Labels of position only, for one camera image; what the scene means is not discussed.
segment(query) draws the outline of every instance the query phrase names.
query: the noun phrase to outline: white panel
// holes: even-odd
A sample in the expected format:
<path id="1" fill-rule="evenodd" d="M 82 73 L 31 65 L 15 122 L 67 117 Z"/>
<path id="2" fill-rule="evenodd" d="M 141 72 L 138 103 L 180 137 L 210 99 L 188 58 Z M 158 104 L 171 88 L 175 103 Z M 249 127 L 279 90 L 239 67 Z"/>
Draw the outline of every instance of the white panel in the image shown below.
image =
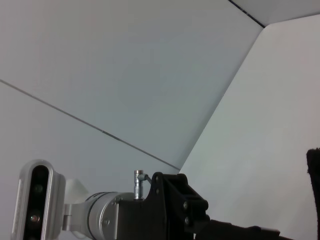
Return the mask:
<path id="1" fill-rule="evenodd" d="M 319 0 L 234 0 L 263 25 L 320 14 Z"/>
<path id="2" fill-rule="evenodd" d="M 317 238 L 306 153 L 320 147 L 319 26 L 317 15 L 262 31 L 186 160 L 212 218 Z"/>
<path id="3" fill-rule="evenodd" d="M 261 30 L 226 0 L 3 0 L 0 79 L 180 168 Z"/>
<path id="4" fill-rule="evenodd" d="M 176 174 L 155 160 L 4 84 L 0 84 L 0 239 L 10 239 L 19 172 L 45 159 L 90 193 L 133 192 L 134 170 Z M 149 184 L 145 183 L 147 195 Z M 60 240 L 70 240 L 64 234 Z"/>

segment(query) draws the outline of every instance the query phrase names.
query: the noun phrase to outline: ceiling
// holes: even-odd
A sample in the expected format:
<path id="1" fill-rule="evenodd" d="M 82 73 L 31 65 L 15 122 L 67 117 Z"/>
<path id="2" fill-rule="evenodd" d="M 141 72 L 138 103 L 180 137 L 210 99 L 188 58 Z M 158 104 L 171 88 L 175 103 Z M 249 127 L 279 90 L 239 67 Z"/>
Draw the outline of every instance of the ceiling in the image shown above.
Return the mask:
<path id="1" fill-rule="evenodd" d="M 234 0 L 233 2 L 265 26 L 320 14 L 319 0 Z"/>

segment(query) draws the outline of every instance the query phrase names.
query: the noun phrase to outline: white wall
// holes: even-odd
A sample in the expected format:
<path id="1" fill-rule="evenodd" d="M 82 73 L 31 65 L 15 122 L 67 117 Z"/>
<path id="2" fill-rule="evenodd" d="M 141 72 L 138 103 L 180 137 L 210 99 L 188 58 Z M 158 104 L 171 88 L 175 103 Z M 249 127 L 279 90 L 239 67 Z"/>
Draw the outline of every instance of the white wall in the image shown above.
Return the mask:
<path id="1" fill-rule="evenodd" d="M 0 79 L 180 168 L 261 30 L 227 0 L 2 0 Z"/>
<path id="2" fill-rule="evenodd" d="M 90 193 L 133 192 L 134 170 L 177 170 L 0 83 L 0 239 L 10 239 L 20 169 L 45 159 Z M 148 193 L 148 183 L 144 184 Z M 75 239 L 63 233 L 60 240 Z"/>
<path id="3" fill-rule="evenodd" d="M 317 239 L 306 153 L 320 147 L 320 15 L 267 26 L 181 172 L 208 214 Z"/>
<path id="4" fill-rule="evenodd" d="M 319 0 L 234 0 L 265 26 L 320 14 Z"/>

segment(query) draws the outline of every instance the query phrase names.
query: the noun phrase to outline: camera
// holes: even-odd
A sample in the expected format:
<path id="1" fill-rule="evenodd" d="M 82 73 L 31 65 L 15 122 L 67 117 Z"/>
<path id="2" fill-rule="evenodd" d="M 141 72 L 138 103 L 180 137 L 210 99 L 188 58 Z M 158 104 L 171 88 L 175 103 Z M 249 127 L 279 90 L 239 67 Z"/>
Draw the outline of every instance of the camera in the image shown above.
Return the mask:
<path id="1" fill-rule="evenodd" d="M 45 160 L 19 175 L 11 240 L 54 240 L 62 228 L 66 180 Z"/>

